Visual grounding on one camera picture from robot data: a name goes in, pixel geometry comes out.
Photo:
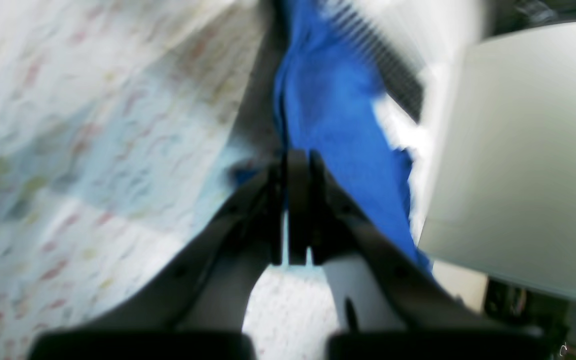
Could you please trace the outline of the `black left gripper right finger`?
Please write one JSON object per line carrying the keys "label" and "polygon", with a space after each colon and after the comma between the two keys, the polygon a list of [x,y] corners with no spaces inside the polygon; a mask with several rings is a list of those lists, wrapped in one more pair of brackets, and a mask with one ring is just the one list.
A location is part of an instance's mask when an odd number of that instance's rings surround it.
{"label": "black left gripper right finger", "polygon": [[341,331],[328,360],[546,360],[539,333],[472,312],[394,246],[317,152],[288,152],[288,262],[323,268]]}

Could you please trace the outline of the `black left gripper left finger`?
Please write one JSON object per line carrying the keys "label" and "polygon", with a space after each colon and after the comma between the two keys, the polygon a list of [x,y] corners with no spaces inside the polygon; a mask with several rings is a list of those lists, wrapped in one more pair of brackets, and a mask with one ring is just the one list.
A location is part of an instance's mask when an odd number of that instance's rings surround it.
{"label": "black left gripper left finger", "polygon": [[235,191],[136,294],[68,330],[44,333],[32,360],[255,360],[242,331],[250,294],[282,259],[285,166]]}

